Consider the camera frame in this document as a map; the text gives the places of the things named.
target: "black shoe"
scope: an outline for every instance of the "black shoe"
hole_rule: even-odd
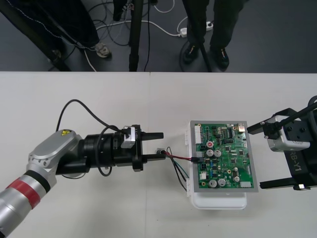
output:
[[[183,54],[183,61],[185,64],[192,63],[198,57],[199,47],[190,44]]]
[[[227,55],[226,49],[213,49],[210,47],[211,52],[214,54],[214,60],[221,69],[226,69],[229,66],[229,57]]]

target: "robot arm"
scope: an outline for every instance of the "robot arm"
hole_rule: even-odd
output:
[[[0,193],[0,238],[7,237],[55,186],[56,175],[78,176],[90,168],[116,165],[132,166],[137,172],[147,161],[165,159],[165,155],[142,154],[142,141],[163,138],[163,133],[145,133],[139,125],[122,131],[125,134],[82,139],[72,130],[60,130],[39,144],[29,154],[26,173]]]

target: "red band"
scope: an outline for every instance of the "red band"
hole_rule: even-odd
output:
[[[29,200],[29,203],[33,208],[35,208],[36,205],[38,205],[41,201],[40,196],[38,193],[27,183],[21,181],[21,180],[16,180],[13,183],[11,183],[8,187],[12,187],[16,190],[18,190],[20,193],[22,193],[24,196],[27,197]]]

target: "gray carpet floor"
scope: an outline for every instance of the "gray carpet floor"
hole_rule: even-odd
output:
[[[101,0],[83,0],[87,9]],[[168,10],[172,0],[159,0],[157,7]],[[208,6],[208,20],[213,19],[213,1]],[[241,11],[232,41],[227,47],[230,66],[227,72],[253,73],[316,73],[317,72],[317,1],[316,0],[250,0]],[[92,19],[103,19],[105,9],[100,6],[91,11]],[[181,0],[175,0],[170,13],[162,14],[151,7],[150,21],[167,32],[176,33],[180,20],[186,16]],[[107,23],[111,22],[108,14]],[[0,70],[1,71],[47,71],[52,65],[33,43],[0,14]],[[186,39],[171,37],[151,25],[151,51],[147,71],[179,72],[179,52]],[[120,43],[127,43],[129,30],[126,26],[113,26],[111,35]],[[205,36],[206,50],[212,31]],[[114,44],[109,37],[103,40],[112,51],[111,59],[101,59],[88,52],[97,71],[128,71],[130,48]],[[148,54],[147,23],[142,23],[139,68],[143,71]],[[78,50],[66,61],[72,71],[92,71],[86,58]],[[214,72],[217,67],[211,59]],[[203,58],[192,65],[185,65],[188,72],[206,72]]]

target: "yellow warning label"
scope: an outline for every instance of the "yellow warning label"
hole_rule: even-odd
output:
[[[63,136],[63,135],[67,135],[67,134],[69,134],[71,131],[70,130],[63,130],[62,132],[61,132],[61,135]]]

